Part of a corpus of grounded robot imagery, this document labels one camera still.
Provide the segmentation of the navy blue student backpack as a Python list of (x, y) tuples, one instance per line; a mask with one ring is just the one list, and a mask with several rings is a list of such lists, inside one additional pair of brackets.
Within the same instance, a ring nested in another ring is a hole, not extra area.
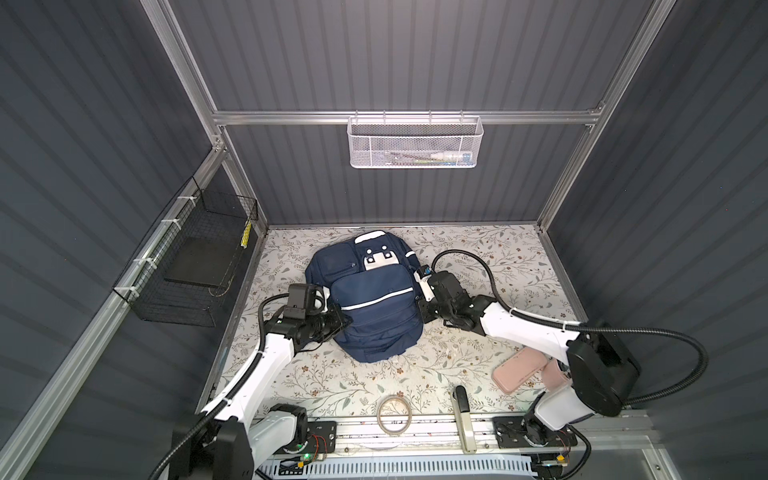
[(318, 250), (305, 279), (328, 289), (350, 321), (334, 336), (339, 347), (360, 363), (376, 363), (405, 353), (423, 333), (419, 268), (403, 239), (377, 230)]

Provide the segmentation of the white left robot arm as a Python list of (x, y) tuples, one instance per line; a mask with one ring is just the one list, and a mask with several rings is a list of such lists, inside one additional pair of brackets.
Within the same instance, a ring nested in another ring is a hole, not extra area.
[(261, 466), (308, 434), (302, 407), (278, 405), (256, 421), (270, 385), (294, 357), (331, 340), (351, 324), (328, 288), (292, 284), (257, 310), (259, 341), (221, 393), (181, 422), (151, 479), (267, 479)]

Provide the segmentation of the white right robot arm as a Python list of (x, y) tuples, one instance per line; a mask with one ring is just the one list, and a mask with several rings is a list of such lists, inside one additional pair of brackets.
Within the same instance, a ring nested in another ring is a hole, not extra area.
[(592, 414), (618, 415), (639, 379), (641, 367), (613, 333), (569, 331), (568, 322), (544, 326), (544, 318), (504, 307), (491, 296), (470, 296), (446, 271), (425, 267), (414, 274), (427, 321), (522, 346), (493, 374), (513, 391), (539, 373), (544, 391), (525, 413), (518, 430), (533, 446), (545, 446), (556, 433)]

